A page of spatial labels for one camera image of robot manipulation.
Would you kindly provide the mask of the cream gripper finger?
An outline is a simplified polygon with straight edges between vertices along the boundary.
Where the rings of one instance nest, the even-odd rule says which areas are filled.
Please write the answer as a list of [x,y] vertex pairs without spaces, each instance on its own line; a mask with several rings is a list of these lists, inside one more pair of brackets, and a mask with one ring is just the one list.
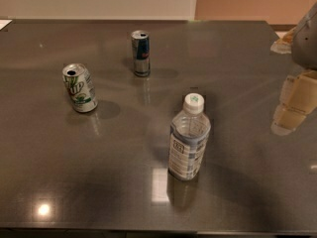
[[317,108],[317,71],[305,69],[300,74],[289,75],[283,83],[271,131],[279,136],[294,132]]
[[294,31],[295,29],[292,28],[288,32],[281,34],[279,39],[271,45],[270,50],[277,54],[290,54]]

